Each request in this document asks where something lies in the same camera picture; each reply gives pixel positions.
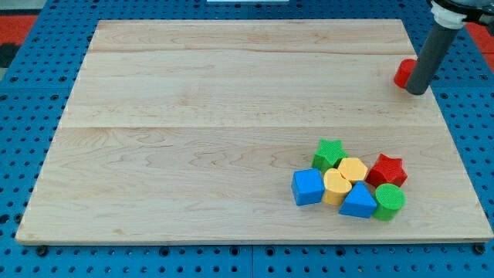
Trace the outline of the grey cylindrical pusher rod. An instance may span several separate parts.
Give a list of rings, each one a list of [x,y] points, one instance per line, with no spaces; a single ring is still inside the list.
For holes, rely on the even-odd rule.
[[[438,23],[432,26],[405,85],[410,94],[425,93],[458,32],[458,29],[449,29]]]

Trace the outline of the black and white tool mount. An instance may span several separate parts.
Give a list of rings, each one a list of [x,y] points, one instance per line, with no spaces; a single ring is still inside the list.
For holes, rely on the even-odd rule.
[[[427,0],[436,23],[461,29],[467,22],[493,26],[493,0]]]

